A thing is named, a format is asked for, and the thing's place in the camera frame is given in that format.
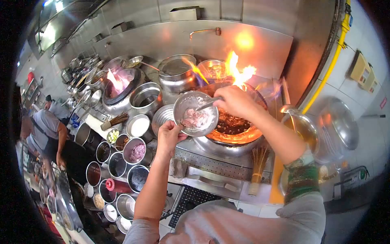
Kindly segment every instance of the gray shirt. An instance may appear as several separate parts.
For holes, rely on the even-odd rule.
[[[277,214],[280,218],[260,218],[240,213],[224,200],[203,203],[180,216],[175,232],[160,243],[321,243],[326,216],[320,193],[298,197]],[[137,219],[123,243],[158,243],[159,238],[158,227]]]
[[[58,125],[60,124],[60,121],[52,114],[51,112],[42,109],[32,116],[35,122],[39,125],[39,127],[46,133],[46,135],[50,136],[51,138],[58,140]],[[34,134],[30,134],[30,140],[31,144],[34,146],[38,152],[42,152],[46,144],[48,142],[47,136],[40,132],[36,126],[34,126]]]
[[[61,104],[57,102],[51,102],[49,111],[52,112],[58,119],[68,118],[71,114],[69,109],[65,106],[61,106]]]

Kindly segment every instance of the red container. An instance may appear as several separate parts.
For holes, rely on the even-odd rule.
[[[114,180],[112,178],[108,178],[106,180],[106,188],[109,191],[115,191],[120,193],[132,193],[133,191],[130,189],[129,184],[126,182],[122,182],[119,180]]]

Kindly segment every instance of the water faucet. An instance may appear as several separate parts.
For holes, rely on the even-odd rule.
[[[214,29],[196,30],[196,31],[193,31],[193,32],[190,33],[190,40],[192,39],[192,35],[193,35],[194,33],[205,32],[205,31],[210,31],[210,30],[215,30],[215,34],[216,34],[217,36],[220,36],[220,35],[221,35],[221,28],[219,28],[219,27],[215,27]]]

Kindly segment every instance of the perforated skimmer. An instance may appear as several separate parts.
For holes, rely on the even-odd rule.
[[[162,106],[157,112],[154,114],[152,119],[152,129],[154,134],[158,135],[158,129],[162,126],[167,120],[174,120],[173,118],[173,104],[168,104]]]

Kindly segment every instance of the bamboo wok brush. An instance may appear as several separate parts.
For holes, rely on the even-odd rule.
[[[129,118],[129,114],[127,114],[126,112],[123,112],[120,115],[118,115],[117,117],[115,117],[115,118],[113,118],[113,119],[111,119],[109,121],[104,122],[100,126],[100,128],[103,131],[107,130],[107,129],[113,127],[114,125],[117,125],[117,124],[125,122],[128,118]]]
[[[267,163],[268,155],[269,155],[268,146],[262,146],[259,148],[252,149],[253,173],[252,173],[252,180],[248,189],[248,195],[253,195],[253,196],[257,195],[257,192],[259,191],[261,178],[262,178],[262,173]]]

